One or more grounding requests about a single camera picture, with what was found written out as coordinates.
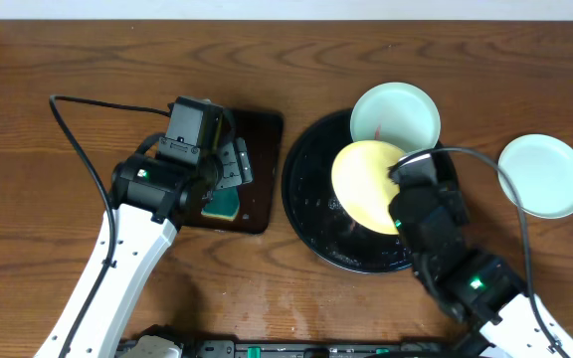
green light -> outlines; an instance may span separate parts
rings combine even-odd
[[[473,289],[479,289],[483,287],[483,282],[478,277],[475,277],[472,282],[470,282],[470,287]]]

yellow plate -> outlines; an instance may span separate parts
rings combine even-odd
[[[388,178],[388,168],[404,156],[398,147],[377,140],[362,140],[342,149],[331,169],[337,200],[362,226],[387,235],[397,234],[388,205],[399,186]]]

white wall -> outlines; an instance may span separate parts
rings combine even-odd
[[[0,19],[573,20],[573,0],[0,0]]]

wooden table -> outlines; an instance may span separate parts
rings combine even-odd
[[[276,109],[286,119],[282,168],[318,118],[395,81],[434,99],[444,143],[496,157],[518,135],[546,133],[573,147],[573,23],[0,22],[0,357],[37,351],[101,221],[51,93],[160,108],[188,94]],[[106,185],[115,163],[167,126],[155,115],[61,108]],[[521,270],[515,211],[495,175],[470,158],[456,164],[469,235]],[[573,215],[529,223],[536,289],[573,335]],[[124,336],[155,323],[243,340],[452,341],[464,331],[408,271],[357,274],[316,257],[278,189],[263,235],[181,230]]]

sponge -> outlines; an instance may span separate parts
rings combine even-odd
[[[240,210],[238,188],[227,188],[213,192],[212,201],[205,205],[201,214],[207,218],[234,221]]]

